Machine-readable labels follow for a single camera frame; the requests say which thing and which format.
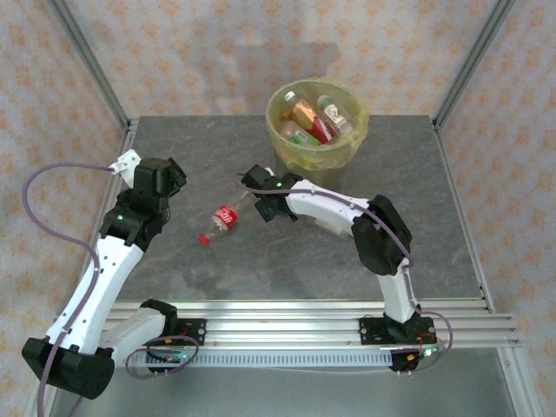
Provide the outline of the aluminium table side rail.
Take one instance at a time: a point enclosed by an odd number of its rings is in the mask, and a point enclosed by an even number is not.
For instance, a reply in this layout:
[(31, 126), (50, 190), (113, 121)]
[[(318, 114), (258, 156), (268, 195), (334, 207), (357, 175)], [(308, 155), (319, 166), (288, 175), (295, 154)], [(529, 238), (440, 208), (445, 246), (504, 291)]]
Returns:
[[(132, 148), (139, 122), (140, 122), (139, 118), (134, 118), (130, 120), (129, 126), (125, 129), (121, 144), (116, 152), (116, 158), (118, 158), (119, 156), (126, 153), (128, 150)], [(103, 224), (104, 215), (108, 211), (110, 211), (116, 203), (116, 196), (118, 192), (121, 190), (122, 183), (123, 183), (123, 179), (120, 174), (112, 175), (109, 179), (108, 186), (103, 195), (104, 197), (103, 202), (101, 204), (99, 213), (96, 217), (96, 224), (95, 227), (93, 228), (90, 237), (89, 244), (91, 246), (94, 246), (96, 240), (98, 239), (99, 236), (98, 230)]]
[(458, 189), (457, 189), (457, 186), (456, 186), (456, 182), (454, 180), (453, 172), (450, 168), (450, 164), (449, 164), (449, 161), (448, 161), (447, 152), (446, 152), (445, 146), (444, 146), (444, 144), (442, 142), (442, 139), (441, 139), (440, 129), (436, 126), (436, 124), (434, 123), (434, 120), (431, 121), (431, 124), (432, 124), (432, 127), (433, 127), (436, 142), (437, 142), (438, 147), (439, 147), (440, 157), (442, 159), (444, 169), (446, 171), (447, 181), (448, 181), (449, 187), (451, 189), (451, 193), (452, 193), (453, 200), (454, 200), (454, 205), (455, 205), (458, 217), (460, 219), (460, 225), (461, 225), (461, 229), (462, 229), (465, 241), (466, 241), (467, 251), (469, 253), (471, 262), (473, 264), (473, 272), (474, 272), (476, 281), (478, 282), (478, 287), (479, 287), (482, 299), (484, 300), (484, 302), (486, 304), (486, 310), (491, 314), (496, 313), (496, 307), (494, 306), (494, 303), (493, 303), (493, 297), (492, 297), (490, 288), (488, 287), (488, 284), (487, 284), (487, 279), (486, 279), (483, 267), (481, 265), (480, 257), (478, 255), (474, 239), (471, 235), (470, 229), (469, 229), (468, 224), (467, 224), (465, 210), (464, 210), (464, 208), (461, 204), (461, 200), (460, 200), (460, 196), (459, 196)]

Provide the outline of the red label cola bottle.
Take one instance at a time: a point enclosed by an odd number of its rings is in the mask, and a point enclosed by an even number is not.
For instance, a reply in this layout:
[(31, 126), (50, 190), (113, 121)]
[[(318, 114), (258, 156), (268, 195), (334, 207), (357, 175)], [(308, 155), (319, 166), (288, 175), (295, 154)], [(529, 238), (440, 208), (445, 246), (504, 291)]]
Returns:
[(199, 235), (199, 242), (208, 246), (214, 239), (226, 235), (237, 223), (238, 214), (235, 208), (221, 205), (210, 217), (206, 230)]

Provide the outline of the clear bottle green-white cap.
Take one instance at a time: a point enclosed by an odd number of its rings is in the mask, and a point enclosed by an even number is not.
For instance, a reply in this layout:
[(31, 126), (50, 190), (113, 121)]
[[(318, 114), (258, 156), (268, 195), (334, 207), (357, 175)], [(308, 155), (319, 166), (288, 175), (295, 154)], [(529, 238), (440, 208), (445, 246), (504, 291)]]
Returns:
[(351, 115), (335, 99), (321, 95), (317, 98), (316, 103), (321, 110), (322, 117), (336, 135), (347, 135), (353, 131), (354, 123)]

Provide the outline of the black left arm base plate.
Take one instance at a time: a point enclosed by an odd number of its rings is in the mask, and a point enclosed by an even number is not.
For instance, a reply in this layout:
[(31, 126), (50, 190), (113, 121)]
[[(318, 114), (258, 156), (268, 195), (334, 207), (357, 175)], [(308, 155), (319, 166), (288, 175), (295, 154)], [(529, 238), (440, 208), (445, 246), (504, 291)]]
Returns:
[(178, 318), (174, 335), (188, 336), (197, 341), (200, 346), (205, 343), (207, 320), (203, 318)]

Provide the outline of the aluminium frame post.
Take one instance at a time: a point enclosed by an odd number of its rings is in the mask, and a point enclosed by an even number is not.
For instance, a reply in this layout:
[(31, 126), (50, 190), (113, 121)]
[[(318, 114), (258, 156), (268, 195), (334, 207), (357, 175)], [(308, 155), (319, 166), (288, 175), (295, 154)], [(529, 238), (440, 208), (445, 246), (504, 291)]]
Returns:
[(66, 0), (45, 0), (51, 11), (59, 21), (63, 30), (69, 38), (76, 53), (80, 56), (85, 68), (91, 75), (101, 96), (108, 105), (110, 113), (115, 118), (117, 124), (127, 131), (130, 119), (127, 116), (120, 100), (113, 90), (101, 64), (98, 62), (89, 41), (70, 10)]
[(446, 97), (442, 101), (436, 115), (432, 118), (435, 132), (440, 133), (447, 125), (450, 115), (465, 92), (467, 85), (471, 82), (474, 72), (479, 68), (515, 2), (516, 0), (496, 0), (492, 11), (482, 26), (472, 48), (469, 50), (457, 76), (454, 78)]
[(534, 385), (534, 372), (521, 347), (497, 349), (506, 385), (518, 417), (546, 417)]
[[(44, 398), (43, 398), (44, 417), (50, 417), (50, 413), (55, 398), (56, 398), (55, 388), (52, 389), (48, 388), (45, 390)], [(37, 417), (37, 399), (38, 399), (38, 391), (35, 391), (30, 395), (30, 398), (27, 401), (27, 404), (23, 411), (23, 417)]]

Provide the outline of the small circuit board green light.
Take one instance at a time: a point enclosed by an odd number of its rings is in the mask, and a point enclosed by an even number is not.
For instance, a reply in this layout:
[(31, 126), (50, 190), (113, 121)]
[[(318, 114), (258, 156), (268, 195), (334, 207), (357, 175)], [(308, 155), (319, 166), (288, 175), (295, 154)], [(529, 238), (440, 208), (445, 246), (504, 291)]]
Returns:
[(178, 351), (177, 353), (162, 353), (148, 351), (146, 355), (149, 357), (151, 363), (163, 364), (181, 364), (188, 356)]
[(412, 352), (408, 353), (407, 356), (406, 356), (406, 359), (408, 361), (420, 361), (420, 360), (423, 360), (427, 357), (432, 356), (433, 354), (440, 353), (444, 350), (445, 350), (444, 347), (427, 347), (423, 350), (412, 351)]

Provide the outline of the white label square bottle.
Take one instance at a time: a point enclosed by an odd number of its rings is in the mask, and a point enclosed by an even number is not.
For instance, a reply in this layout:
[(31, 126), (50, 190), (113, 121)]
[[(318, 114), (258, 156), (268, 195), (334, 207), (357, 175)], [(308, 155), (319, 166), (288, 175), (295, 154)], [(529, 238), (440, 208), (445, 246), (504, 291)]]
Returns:
[(325, 213), (324, 215), (316, 216), (314, 224), (324, 228), (327, 232), (342, 237), (352, 238), (353, 219), (348, 217), (344, 212)]

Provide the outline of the aluminium mounting rail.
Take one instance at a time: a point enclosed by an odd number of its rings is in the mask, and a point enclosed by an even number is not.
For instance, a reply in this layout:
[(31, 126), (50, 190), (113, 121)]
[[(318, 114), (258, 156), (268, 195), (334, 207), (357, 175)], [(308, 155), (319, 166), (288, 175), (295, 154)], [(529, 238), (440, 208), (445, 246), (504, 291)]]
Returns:
[[(381, 301), (177, 301), (181, 318), (207, 322), (207, 348), (350, 348), (361, 346), (359, 320), (381, 316)], [(511, 314), (495, 314), (483, 299), (428, 299), (426, 311), (442, 341), (454, 348), (519, 348), (522, 337)]]

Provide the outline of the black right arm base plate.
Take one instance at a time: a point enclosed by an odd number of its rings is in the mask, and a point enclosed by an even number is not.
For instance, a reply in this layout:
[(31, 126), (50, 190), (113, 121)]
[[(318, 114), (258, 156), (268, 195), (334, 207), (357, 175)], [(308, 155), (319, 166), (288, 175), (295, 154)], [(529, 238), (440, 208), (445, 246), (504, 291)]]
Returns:
[(433, 345), (438, 339), (434, 321), (429, 317), (414, 316), (399, 323), (386, 316), (364, 316), (359, 319), (359, 335), (362, 345), (413, 346)]

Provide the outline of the aluminium lower frame post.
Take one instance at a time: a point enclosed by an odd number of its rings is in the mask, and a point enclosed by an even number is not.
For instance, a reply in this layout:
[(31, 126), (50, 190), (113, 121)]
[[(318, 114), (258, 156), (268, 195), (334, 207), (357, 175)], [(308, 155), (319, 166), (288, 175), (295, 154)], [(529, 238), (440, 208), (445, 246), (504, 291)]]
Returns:
[(518, 417), (546, 417), (534, 385), (534, 372), (521, 347), (497, 349), (506, 385)]
[[(52, 389), (48, 388), (45, 390), (44, 398), (43, 398), (44, 417), (50, 417), (50, 413), (55, 398), (56, 398), (55, 388)], [(30, 395), (30, 398), (27, 401), (27, 404), (23, 411), (23, 417), (37, 417), (37, 399), (38, 399), (38, 391), (35, 391)]]

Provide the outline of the green label bottle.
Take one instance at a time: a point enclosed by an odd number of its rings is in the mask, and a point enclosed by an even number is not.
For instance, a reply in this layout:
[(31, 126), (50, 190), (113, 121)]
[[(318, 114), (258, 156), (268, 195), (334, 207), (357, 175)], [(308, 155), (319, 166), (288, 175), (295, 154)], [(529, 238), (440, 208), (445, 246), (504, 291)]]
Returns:
[(290, 142), (301, 145), (318, 146), (320, 142), (309, 134), (306, 130), (302, 129), (296, 122), (286, 122), (281, 130), (281, 134)]

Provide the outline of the grey metal shelf panel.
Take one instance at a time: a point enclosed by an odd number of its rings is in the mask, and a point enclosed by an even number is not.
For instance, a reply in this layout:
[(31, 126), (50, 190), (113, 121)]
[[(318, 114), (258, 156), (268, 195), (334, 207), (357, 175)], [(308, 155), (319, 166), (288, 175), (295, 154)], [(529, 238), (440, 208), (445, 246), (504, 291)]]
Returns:
[(136, 381), (118, 374), (96, 400), (58, 394), (50, 417), (517, 417), (498, 371), (445, 366), (382, 372), (186, 369)]

